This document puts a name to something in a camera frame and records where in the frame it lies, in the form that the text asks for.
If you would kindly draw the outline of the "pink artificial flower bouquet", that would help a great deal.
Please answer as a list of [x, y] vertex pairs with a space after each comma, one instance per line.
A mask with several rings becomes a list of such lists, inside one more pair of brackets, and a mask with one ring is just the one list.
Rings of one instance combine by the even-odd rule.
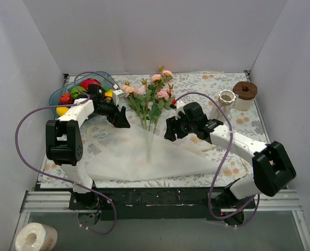
[[141, 120], [142, 127], [147, 131], [156, 131], [157, 124], [164, 109], [170, 109], [175, 101], [173, 73], [164, 66], [158, 67], [158, 73], [152, 75], [150, 81], [143, 78], [140, 87], [129, 82], [122, 86], [130, 107]]

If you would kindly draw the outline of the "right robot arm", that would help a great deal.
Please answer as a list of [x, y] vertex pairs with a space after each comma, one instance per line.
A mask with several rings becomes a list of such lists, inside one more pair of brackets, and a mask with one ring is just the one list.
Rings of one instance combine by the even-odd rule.
[[189, 134], [243, 158], [253, 168], [251, 175], [231, 182], [215, 197], [222, 206], [238, 207], [244, 198], [264, 194], [276, 195], [296, 177], [296, 171], [284, 148], [274, 141], [270, 144], [232, 132], [217, 119], [209, 119], [197, 102], [177, 103], [175, 116], [166, 120], [165, 139], [175, 141]]

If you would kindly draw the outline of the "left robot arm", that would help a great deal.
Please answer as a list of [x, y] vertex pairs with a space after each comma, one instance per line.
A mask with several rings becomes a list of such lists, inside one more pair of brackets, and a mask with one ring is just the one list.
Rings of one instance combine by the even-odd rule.
[[66, 172], [76, 199], [81, 199], [87, 209], [94, 209], [99, 202], [98, 195], [91, 191], [94, 182], [85, 168], [78, 164], [83, 156], [80, 127], [92, 114], [105, 116], [116, 128], [130, 128], [130, 124], [126, 108], [118, 108], [123, 91], [117, 85], [109, 95], [96, 84], [90, 84], [85, 92], [79, 88], [76, 90], [80, 93], [66, 113], [46, 123], [46, 156]]

